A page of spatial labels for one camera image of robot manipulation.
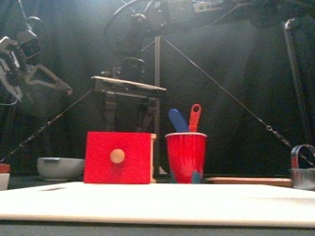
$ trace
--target wooden board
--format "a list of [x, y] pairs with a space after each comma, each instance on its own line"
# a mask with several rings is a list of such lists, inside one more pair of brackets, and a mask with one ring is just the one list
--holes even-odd
[[315, 192], [268, 185], [61, 183], [0, 199], [0, 219], [315, 228]]

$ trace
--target gray bowl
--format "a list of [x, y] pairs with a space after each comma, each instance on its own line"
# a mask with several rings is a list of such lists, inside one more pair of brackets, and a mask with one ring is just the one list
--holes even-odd
[[74, 180], [82, 176], [85, 161], [82, 159], [38, 158], [37, 171], [46, 181]]

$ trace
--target red wooden block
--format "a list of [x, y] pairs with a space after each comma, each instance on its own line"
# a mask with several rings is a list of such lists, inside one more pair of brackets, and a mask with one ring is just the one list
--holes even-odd
[[86, 133], [84, 183], [149, 183], [150, 134]]

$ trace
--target metal rod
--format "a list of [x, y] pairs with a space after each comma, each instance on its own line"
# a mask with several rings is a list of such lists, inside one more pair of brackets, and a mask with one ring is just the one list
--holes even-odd
[[307, 106], [305, 106], [305, 100], [304, 100], [301, 78], [300, 78], [300, 73], [299, 73], [299, 68], [297, 68], [296, 54], [293, 50], [293, 42], [292, 42], [292, 37], [290, 37], [293, 21], [294, 19], [289, 19], [286, 21], [286, 23], [282, 26], [282, 33], [284, 33], [288, 58], [289, 58], [289, 63], [290, 63], [290, 76], [292, 76], [292, 83], [293, 83], [294, 95], [296, 95], [296, 101], [297, 101], [297, 107], [299, 107], [304, 140], [307, 143], [311, 144], [312, 138], [311, 138], [311, 131], [309, 131], [309, 120], [307, 117]]

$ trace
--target white table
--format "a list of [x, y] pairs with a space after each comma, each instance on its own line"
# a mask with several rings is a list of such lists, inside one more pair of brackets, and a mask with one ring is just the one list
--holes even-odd
[[61, 183], [2, 191], [0, 199], [0, 219], [9, 222], [315, 232], [315, 192], [268, 185]]

